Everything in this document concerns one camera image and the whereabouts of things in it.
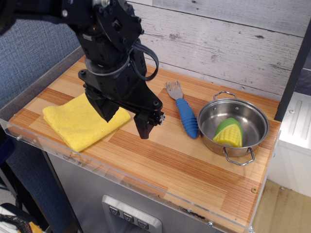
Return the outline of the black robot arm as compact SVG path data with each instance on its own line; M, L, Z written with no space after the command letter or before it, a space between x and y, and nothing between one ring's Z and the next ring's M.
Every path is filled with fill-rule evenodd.
M124 0L3 0L0 32L17 19L67 24L76 34L86 56L79 71L88 101L110 121L122 107L135 114L142 139L164 120L161 100L148 88L155 75L147 75L145 55L156 54L141 44L141 18Z

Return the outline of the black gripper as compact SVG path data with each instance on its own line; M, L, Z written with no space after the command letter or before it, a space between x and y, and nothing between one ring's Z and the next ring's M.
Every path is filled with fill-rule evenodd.
M149 89L145 54L86 53L86 68L79 72L91 106L109 122L120 107L135 114L141 139L148 139L156 121L163 121L163 104Z

